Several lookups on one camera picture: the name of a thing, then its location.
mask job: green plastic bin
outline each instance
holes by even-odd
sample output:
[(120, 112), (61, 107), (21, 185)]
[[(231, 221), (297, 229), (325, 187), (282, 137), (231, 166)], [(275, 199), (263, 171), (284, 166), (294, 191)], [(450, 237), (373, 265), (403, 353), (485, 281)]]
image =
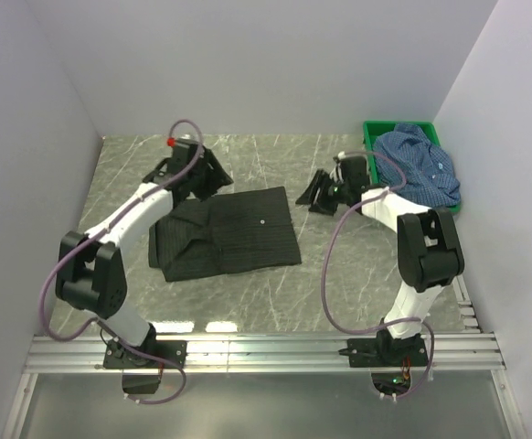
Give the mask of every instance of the green plastic bin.
[[(394, 131), (394, 127), (396, 126), (396, 123), (400, 123), (401, 121), (365, 121), (364, 122), (364, 147), (368, 151), (373, 151), (374, 143), (376, 142), (376, 139), (379, 135), (382, 135), (383, 133), (389, 133), (390, 131)], [(435, 145), (441, 146), (439, 143), (439, 137), (437, 136), (437, 132), (434, 129), (434, 125), (430, 122), (404, 122), (404, 123), (412, 123), (415, 125), (418, 125), (422, 131), (429, 137), (431, 142), (433, 142)], [(378, 171), (376, 170), (376, 158), (373, 155), (369, 155), (367, 158), (367, 162), (369, 163), (369, 170), (372, 176), (372, 183), (379, 183), (378, 178)], [(459, 210), (461, 210), (461, 203), (456, 204), (455, 206), (449, 207), (451, 212), (457, 213)]]

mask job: black mounting bracket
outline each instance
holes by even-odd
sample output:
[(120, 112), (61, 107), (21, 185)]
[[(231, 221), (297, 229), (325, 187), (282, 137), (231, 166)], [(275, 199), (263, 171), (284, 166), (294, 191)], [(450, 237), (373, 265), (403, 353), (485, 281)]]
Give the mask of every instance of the black mounting bracket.
[(425, 367), (429, 364), (424, 340), (415, 337), (394, 339), (385, 329), (376, 338), (350, 338), (347, 348), (339, 350), (339, 355), (348, 357), (350, 368), (400, 367), (402, 361), (410, 359), (411, 367)]
[[(120, 343), (110, 341), (103, 358), (104, 369), (158, 369), (156, 361), (142, 359), (128, 352)], [(185, 365), (186, 341), (184, 340), (156, 340), (150, 355), (160, 359), (168, 359), (180, 367)]]

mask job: gray marble surface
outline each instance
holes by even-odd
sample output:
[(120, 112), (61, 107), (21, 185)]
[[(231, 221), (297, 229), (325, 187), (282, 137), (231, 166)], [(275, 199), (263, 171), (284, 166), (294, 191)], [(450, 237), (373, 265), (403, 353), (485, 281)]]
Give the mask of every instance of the gray marble surface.
[[(161, 331), (278, 332), (328, 331), (320, 301), (321, 265), (331, 232), (345, 211), (334, 218), (309, 213), (293, 202), (318, 167), (331, 170), (332, 156), (361, 148), (352, 135), (208, 135), (206, 146), (235, 183), (221, 193), (286, 187), (303, 263), (292, 267), (221, 275), (168, 284), (148, 267), (148, 236), (124, 255), (128, 300)], [(165, 137), (112, 136), (105, 139), (79, 230), (85, 231), (128, 198), (164, 156)], [(329, 305), (345, 327), (378, 323), (391, 308), (400, 285), (396, 235), (375, 221), (354, 215), (337, 240), (327, 276)], [(52, 327), (70, 333), (85, 319), (57, 303)], [(438, 331), (464, 329), (455, 294), (448, 287), (428, 319)]]

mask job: purple cable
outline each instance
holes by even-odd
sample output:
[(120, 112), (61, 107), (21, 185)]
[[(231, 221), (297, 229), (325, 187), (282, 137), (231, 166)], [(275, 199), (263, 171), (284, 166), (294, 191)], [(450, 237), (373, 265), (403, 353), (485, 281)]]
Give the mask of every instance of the purple cable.
[(119, 338), (117, 335), (115, 335), (111, 329), (109, 329), (103, 322), (98, 322), (98, 324), (100, 325), (100, 327), (103, 328), (103, 330), (105, 330), (108, 334), (110, 334), (112, 337), (114, 338), (117, 338), (118, 339), (118, 342), (123, 346), (124, 349), (126, 349), (128, 352), (131, 352), (132, 354), (142, 358), (142, 359), (149, 359), (151, 361), (156, 361), (158, 363), (163, 363), (165, 366), (168, 366), (169, 368), (174, 368), (174, 369), (177, 369), (179, 371), (179, 373), (181, 374), (181, 377), (183, 378), (181, 380), (181, 385), (179, 386), (179, 388), (170, 396), (167, 396), (166, 398), (163, 398), (162, 400), (143, 400), (143, 399), (140, 399), (140, 398), (136, 398), (135, 396), (132, 396), (132, 395), (128, 395), (127, 398), (129, 400), (132, 400), (138, 404), (142, 404), (142, 405), (160, 405), (160, 404), (164, 404), (165, 402), (170, 402), (174, 399), (176, 399), (178, 397), (178, 395), (180, 395), (183, 390), (185, 389), (185, 386), (186, 386), (186, 374), (185, 374), (185, 371), (183, 370), (183, 368), (175, 363), (174, 361), (171, 361), (170, 359), (161, 359), (160, 357), (156, 357), (154, 355), (149, 355), (149, 354), (145, 354), (144, 352), (141, 352), (135, 348), (133, 348), (132, 346), (130, 346), (129, 344), (127, 344), (124, 340), (122, 340), (121, 338)]
[(113, 227), (120, 222), (120, 220), (126, 216), (126, 214), (134, 208), (137, 204), (142, 202), (144, 199), (150, 197), (154, 193), (164, 190), (165, 187), (172, 185), (176, 181), (180, 180), (182, 177), (186, 175), (187, 172), (191, 170), (191, 168), (197, 163), (197, 160), (199, 157), (201, 157), (201, 154), (203, 153), (203, 134), (201, 133), (201, 130), (197, 126), (196, 123), (189, 121), (188, 119), (180, 119), (173, 123), (173, 126), (171, 126), (171, 129), (168, 132), (168, 136), (172, 137), (173, 133), (175, 132), (175, 129), (178, 125), (181, 123), (188, 123), (191, 125), (195, 131), (197, 132), (197, 140), (198, 140), (198, 147), (195, 152), (195, 155), (193, 155), (193, 158), (191, 161), (176, 175), (169, 178), (164, 184), (158, 185), (156, 187), (153, 187), (152, 189), (144, 192), (142, 194), (141, 198), (134, 199), (130, 204), (128, 204), (112, 221), (110, 221), (110, 224), (108, 224), (107, 228), (104, 228), (100, 231), (98, 231), (95, 235), (90, 236), (87, 240), (82, 242), (80, 245), (75, 247), (73, 250), (71, 250), (69, 253), (67, 253), (65, 256), (61, 258), (59, 262), (55, 265), (53, 270), (48, 274), (47, 279), (43, 283), (42, 288), (40, 289), (40, 295), (38, 297), (38, 319), (40, 321), (40, 325), (43, 327), (45, 333), (51, 337), (53, 340), (56, 341), (71, 341), (77, 337), (79, 337), (83, 331), (93, 322), (97, 321), (97, 317), (93, 317), (88, 319), (81, 327), (75, 331), (73, 334), (69, 336), (62, 336), (60, 334), (57, 334), (54, 332), (49, 326), (48, 326), (48, 319), (47, 314), (45, 313), (45, 300), (47, 299), (47, 293), (48, 288), (52, 284), (53, 280), (55, 280), (55, 277), (57, 276), (57, 273), (67, 264), (72, 258), (74, 258), (78, 253), (82, 252), (85, 248), (87, 248), (89, 245), (91, 245), (93, 242), (98, 241), (102, 236), (104, 236), (106, 233), (108, 233)]
[(329, 304), (327, 303), (326, 283), (327, 283), (327, 270), (329, 268), (329, 260), (331, 259), (331, 252), (333, 251), (333, 247), (335, 246), (335, 241), (337, 241), (337, 237), (339, 236), (339, 231), (341, 231), (341, 228), (345, 224), (347, 218), (354, 211), (356, 211), (357, 209), (360, 209), (362, 206), (365, 206), (367, 203), (371, 203), (373, 201), (378, 201), (379, 199), (383, 199), (388, 194), (389, 191), (396, 191), (396, 190), (402, 189), (403, 187), (406, 186), (406, 183), (407, 183), (406, 176), (404, 175), (404, 172), (402, 172), (402, 169), (400, 169), (400, 167), (396, 163), (394, 163), (392, 160), (390, 160), (388, 157), (386, 157), (385, 155), (381, 153), (377, 153), (375, 151), (355, 151), (351, 153), (346, 153), (346, 156), (350, 156), (350, 155), (375, 155), (378, 158), (386, 160), (398, 171), (398, 173), (402, 177), (402, 181), (400, 182), (399, 185), (396, 185), (395, 187), (389, 187), (388, 190), (383, 191), (381, 194), (379, 194), (376, 197), (368, 198), (363, 201), (360, 201), (359, 203), (356, 203), (354, 206), (349, 208), (347, 212), (344, 213), (341, 219), (337, 222), (337, 225), (335, 226), (335, 230), (333, 231), (333, 234), (331, 235), (331, 242), (329, 243), (329, 247), (327, 248), (327, 252), (325, 253), (325, 258), (323, 260), (323, 269), (321, 271), (321, 303), (323, 305), (323, 311), (325, 312), (325, 316), (327, 317), (327, 320), (329, 320), (329, 323), (338, 331), (343, 332), (345, 334), (350, 334), (353, 336), (363, 336), (366, 334), (372, 334), (372, 333), (381, 331), (383, 329), (386, 329), (388, 327), (391, 327), (392, 325), (397, 325), (398, 323), (420, 322), (428, 329), (429, 334), (431, 335), (431, 349), (429, 352), (429, 362), (427, 364), (426, 369), (422, 373), (422, 376), (417, 381), (417, 383), (414, 386), (412, 386), (412, 388), (406, 393), (403, 393), (400, 396), (397, 396), (397, 399), (401, 399), (415, 392), (419, 388), (419, 386), (429, 376), (429, 372), (431, 371), (431, 366), (432, 366), (433, 353), (434, 353), (434, 331), (432, 330), (431, 326), (428, 323), (426, 323), (424, 320), (421, 320), (418, 317), (406, 317), (406, 318), (398, 318), (396, 320), (392, 320), (391, 322), (383, 323), (382, 325), (377, 325), (376, 327), (369, 327), (368, 329), (347, 329), (347, 328), (341, 327), (337, 322), (335, 322), (335, 320), (331, 316), (331, 312), (329, 311)]

